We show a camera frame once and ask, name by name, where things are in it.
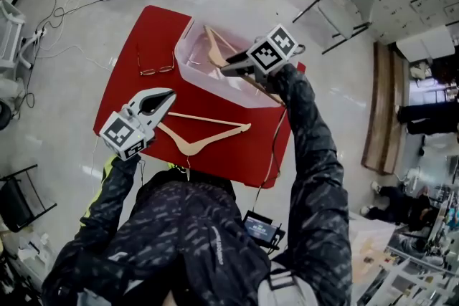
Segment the plastic container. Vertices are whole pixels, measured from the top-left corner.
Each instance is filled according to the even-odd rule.
[[[210,43],[204,25],[210,26],[237,51],[242,51],[253,45],[255,37],[267,34],[275,24],[268,24],[249,12],[229,11],[228,8],[212,12],[208,9],[204,18],[197,16],[189,22],[174,53],[180,74],[187,82],[246,108],[278,107],[279,104],[242,78],[225,77],[210,63]],[[219,37],[215,39],[223,57],[234,54]]]

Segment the eyeglasses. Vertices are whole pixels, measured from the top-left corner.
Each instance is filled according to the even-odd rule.
[[[155,70],[155,69],[142,70],[141,69],[141,57],[140,57],[140,54],[138,52],[138,44],[136,45],[136,49],[137,49],[138,72],[141,74],[141,76],[153,75],[153,74],[156,74],[156,73],[165,73],[165,72],[170,72],[171,70],[174,70],[174,65],[175,65],[174,52],[172,52],[172,65],[169,65],[167,67],[160,67],[158,70]]]

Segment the tiled floor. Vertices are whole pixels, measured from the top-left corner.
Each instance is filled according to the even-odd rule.
[[[58,0],[64,6],[67,0]],[[75,6],[75,0],[67,10]],[[80,0],[86,4],[94,0]],[[323,41],[329,30],[317,12],[312,11],[294,26],[290,20],[312,0],[110,0],[79,10],[65,19],[62,37],[50,51],[52,56],[72,45],[78,45],[87,57],[109,70],[142,9],[153,4],[185,14],[196,14],[208,4],[231,4],[256,11],[269,21],[288,25],[294,37],[307,47],[301,61],[316,91],[316,102],[328,123],[345,168],[344,185],[349,192],[351,210],[373,199],[369,182],[376,178],[360,165],[369,119],[372,96],[372,41],[362,34],[338,49],[322,56]],[[19,0],[17,6],[27,15],[26,34],[32,33],[38,21],[51,12],[54,0]],[[50,30],[42,40],[48,48],[59,30]],[[19,121],[0,132],[0,167],[2,173],[38,163],[35,174],[38,190],[58,206],[37,222],[39,231],[49,234],[51,245],[59,250],[78,229],[78,220],[98,189],[101,170],[110,151],[96,137],[93,123],[110,71],[85,59],[77,48],[56,57],[38,59],[29,90],[35,94],[35,107],[22,108]],[[145,157],[146,179],[166,168],[166,163]],[[282,163],[282,175],[274,188],[262,191],[257,211],[266,214],[286,228],[290,187],[295,178],[293,144]],[[121,221],[133,205],[136,186],[126,200]],[[242,215],[251,209],[256,190],[235,184],[237,203]]]

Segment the wooden hanger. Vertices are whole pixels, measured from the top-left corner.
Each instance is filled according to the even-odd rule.
[[[198,154],[206,145],[209,145],[210,143],[216,142],[221,139],[225,139],[228,137],[231,137],[233,135],[243,133],[247,130],[250,129],[250,126],[252,124],[239,124],[239,123],[233,123],[230,121],[223,121],[223,120],[215,120],[215,119],[209,119],[209,118],[201,118],[199,116],[193,116],[193,115],[185,115],[185,114],[179,114],[179,113],[169,113],[169,115],[172,116],[177,116],[179,118],[187,118],[187,119],[194,119],[194,120],[201,120],[201,121],[209,121],[211,123],[219,123],[219,124],[225,124],[225,125],[235,125],[236,128],[225,131],[220,134],[213,135],[212,137],[208,137],[205,139],[198,140],[197,142],[194,143],[188,143],[186,140],[184,140],[179,134],[175,133],[172,129],[168,128],[165,126],[163,123],[158,124],[158,128],[160,128],[162,131],[164,131],[168,136],[172,138],[172,140],[175,142],[177,145],[177,148],[186,156],[194,156]]]
[[[209,50],[210,62],[217,68],[222,68],[222,67],[229,65],[229,63],[224,59],[224,57],[222,56],[222,53],[220,52],[215,36],[217,36],[235,54],[237,54],[237,50],[233,46],[231,46],[227,40],[225,40],[222,36],[216,33],[215,30],[213,30],[213,28],[209,26],[204,26],[204,29],[210,41],[210,50]],[[283,101],[280,99],[279,95],[271,95],[270,93],[266,92],[265,88],[260,83],[257,83],[256,81],[254,81],[251,77],[247,75],[243,75],[241,76],[241,78],[247,83],[250,83],[253,87],[257,88],[257,90],[263,92],[265,95],[267,95],[272,100],[276,101],[277,103],[281,105],[284,104]]]

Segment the black patterned jacket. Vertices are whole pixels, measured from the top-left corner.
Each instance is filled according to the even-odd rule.
[[[312,286],[320,305],[349,305],[347,192],[330,130],[310,84],[292,65],[282,68],[273,84],[288,110],[297,171],[288,248],[275,261]],[[140,294],[146,304],[161,304],[155,297],[171,289],[168,282],[185,277],[204,305],[256,305],[270,260],[251,240],[236,203],[221,188],[167,183],[117,230],[137,162],[115,158],[105,165],[99,195],[44,281],[44,303],[94,305],[84,302],[86,290],[103,298],[105,303],[98,305],[126,304],[130,292]],[[183,271],[172,272],[178,258]]]

